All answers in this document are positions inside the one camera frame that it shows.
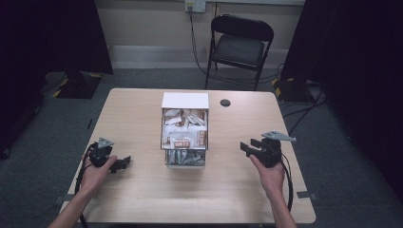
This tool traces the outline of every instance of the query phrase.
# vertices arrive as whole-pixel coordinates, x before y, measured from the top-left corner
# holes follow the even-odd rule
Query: hand
[[[87,191],[92,197],[95,196],[98,189],[104,183],[107,173],[109,172],[109,167],[117,160],[116,155],[111,156],[106,163],[101,167],[96,167],[91,165],[86,169],[81,180],[80,191]],[[85,161],[86,166],[91,164],[89,158]]]
[[[249,156],[252,164],[256,166],[260,175],[261,186],[269,200],[282,197],[282,185],[284,183],[284,168],[280,163],[272,168],[266,168],[254,155]]]

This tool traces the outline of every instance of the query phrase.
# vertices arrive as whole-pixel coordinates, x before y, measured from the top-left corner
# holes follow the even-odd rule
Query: white box
[[[198,157],[204,164],[208,148],[208,109],[208,93],[164,93],[161,149],[166,153],[166,165],[201,166]],[[194,158],[183,155],[194,155]]]

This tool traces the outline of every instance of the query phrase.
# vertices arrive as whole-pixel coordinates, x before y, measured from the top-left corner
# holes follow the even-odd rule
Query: metal bracket
[[[263,134],[261,134],[262,137],[264,138],[268,138],[271,140],[277,140],[277,141],[289,141],[289,142],[296,142],[297,139],[296,138],[292,138],[289,136],[286,136],[284,134],[279,133],[278,131],[269,131],[269,132],[265,132]]]

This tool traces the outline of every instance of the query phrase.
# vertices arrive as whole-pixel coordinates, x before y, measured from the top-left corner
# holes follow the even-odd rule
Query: electrical outlet
[[[195,0],[185,0],[184,1],[184,11],[196,11],[196,1]]]
[[[205,1],[196,1],[196,12],[205,12]]]

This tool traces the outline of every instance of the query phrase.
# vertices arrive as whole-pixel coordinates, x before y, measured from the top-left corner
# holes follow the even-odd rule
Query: black curtain
[[[402,22],[398,0],[307,0],[281,79],[325,84],[350,136],[403,202]]]
[[[68,69],[113,74],[94,1],[0,1],[0,147],[46,74]]]

